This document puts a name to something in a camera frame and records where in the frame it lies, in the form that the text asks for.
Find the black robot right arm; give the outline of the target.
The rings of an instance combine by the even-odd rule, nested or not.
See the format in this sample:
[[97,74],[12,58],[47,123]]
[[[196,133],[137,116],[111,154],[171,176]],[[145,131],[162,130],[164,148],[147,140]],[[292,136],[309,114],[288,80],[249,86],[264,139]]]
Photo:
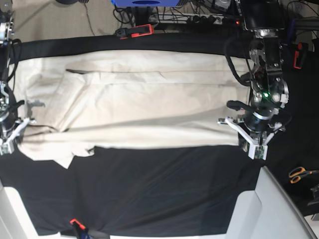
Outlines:
[[0,141],[22,142],[25,128],[32,119],[23,119],[19,108],[25,100],[15,95],[16,76],[21,69],[22,41],[14,35],[13,1],[0,2]]

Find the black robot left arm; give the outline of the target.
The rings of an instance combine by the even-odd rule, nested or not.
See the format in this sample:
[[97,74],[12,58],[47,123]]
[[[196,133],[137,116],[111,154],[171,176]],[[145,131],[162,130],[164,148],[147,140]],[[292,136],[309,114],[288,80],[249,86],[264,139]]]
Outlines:
[[241,0],[238,3],[246,31],[254,33],[245,53],[245,59],[251,59],[253,67],[248,73],[239,76],[231,60],[228,48],[239,40],[237,34],[229,38],[224,45],[224,54],[235,79],[242,86],[249,87],[249,102],[228,101],[232,110],[244,110],[244,115],[233,119],[219,119],[219,124],[227,124],[235,129],[247,142],[262,144],[277,131],[284,130],[285,123],[271,125],[274,115],[284,109],[289,101],[289,89],[282,71],[282,46],[278,32],[285,27],[280,5],[276,0]]

